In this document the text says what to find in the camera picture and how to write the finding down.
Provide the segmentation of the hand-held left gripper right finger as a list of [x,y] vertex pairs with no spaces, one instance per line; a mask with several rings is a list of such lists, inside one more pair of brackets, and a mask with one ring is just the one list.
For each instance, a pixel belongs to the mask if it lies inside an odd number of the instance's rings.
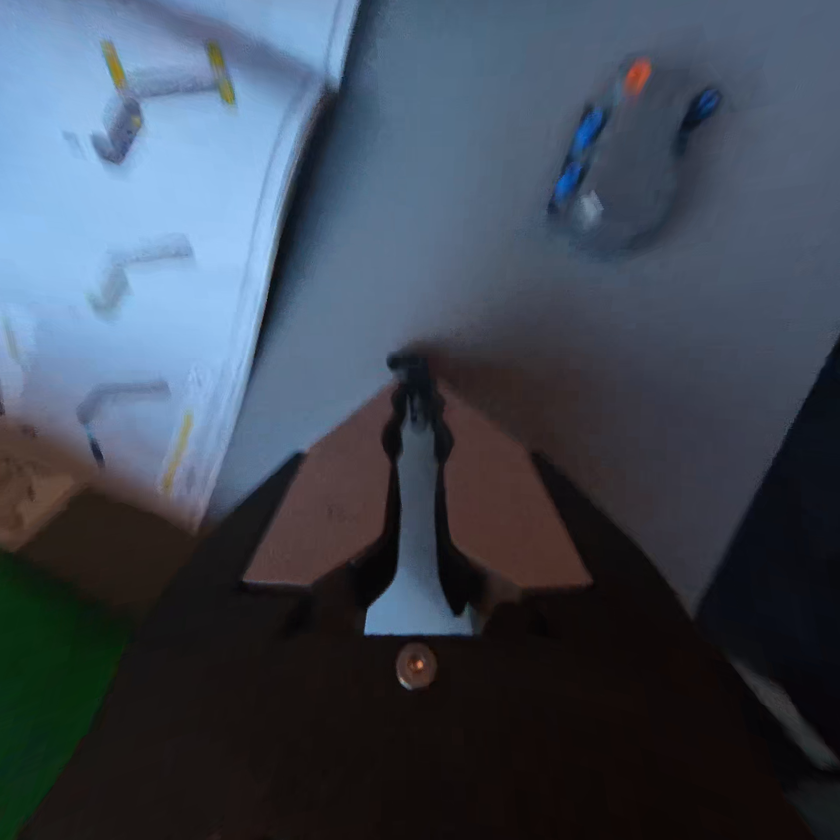
[[429,404],[437,573],[459,616],[593,585],[529,451],[449,384]]

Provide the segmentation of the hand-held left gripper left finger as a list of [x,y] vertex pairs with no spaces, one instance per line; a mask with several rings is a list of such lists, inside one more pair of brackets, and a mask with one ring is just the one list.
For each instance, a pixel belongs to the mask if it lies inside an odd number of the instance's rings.
[[401,387],[387,385],[305,452],[244,585],[311,593],[337,586],[358,611],[384,593],[396,575],[405,415]]

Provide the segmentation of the small black lego piece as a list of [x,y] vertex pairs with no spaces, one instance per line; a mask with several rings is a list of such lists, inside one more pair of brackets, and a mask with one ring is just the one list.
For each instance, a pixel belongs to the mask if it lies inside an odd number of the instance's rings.
[[386,366],[408,399],[422,403],[432,399],[434,380],[425,356],[410,351],[397,351],[386,357]]

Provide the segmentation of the green plastic bin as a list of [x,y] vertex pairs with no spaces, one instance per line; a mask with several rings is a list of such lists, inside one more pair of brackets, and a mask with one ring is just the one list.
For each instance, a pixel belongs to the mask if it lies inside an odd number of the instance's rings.
[[2,839],[16,837],[88,732],[131,634],[124,617],[2,552]]

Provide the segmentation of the dark lego set box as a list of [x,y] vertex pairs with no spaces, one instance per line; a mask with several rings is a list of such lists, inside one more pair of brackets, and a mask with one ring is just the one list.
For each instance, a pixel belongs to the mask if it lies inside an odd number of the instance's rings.
[[839,348],[834,344],[697,612],[838,756]]

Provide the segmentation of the lego sticker sheet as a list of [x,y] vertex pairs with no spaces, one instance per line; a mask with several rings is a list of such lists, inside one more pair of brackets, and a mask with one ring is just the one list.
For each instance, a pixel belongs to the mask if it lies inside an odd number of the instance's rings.
[[60,448],[3,425],[2,549],[19,550],[85,486],[83,471]]

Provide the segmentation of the lego instruction booklet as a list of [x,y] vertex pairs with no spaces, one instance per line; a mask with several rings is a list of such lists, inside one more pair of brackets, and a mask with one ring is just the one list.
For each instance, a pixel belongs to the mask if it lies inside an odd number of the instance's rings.
[[197,528],[360,6],[1,3],[2,426]]

